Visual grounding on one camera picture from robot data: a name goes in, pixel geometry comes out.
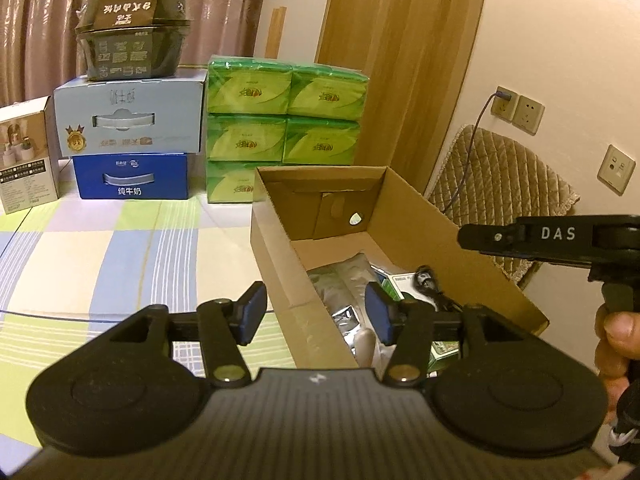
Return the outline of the person's right hand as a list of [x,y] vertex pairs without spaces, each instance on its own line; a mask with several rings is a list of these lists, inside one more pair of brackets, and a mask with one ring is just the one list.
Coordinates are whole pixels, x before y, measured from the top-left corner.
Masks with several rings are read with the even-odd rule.
[[618,400],[630,385],[629,364],[639,359],[639,315],[628,311],[614,312],[607,304],[602,304],[594,330],[599,338],[594,365],[608,394],[605,422],[612,422]]

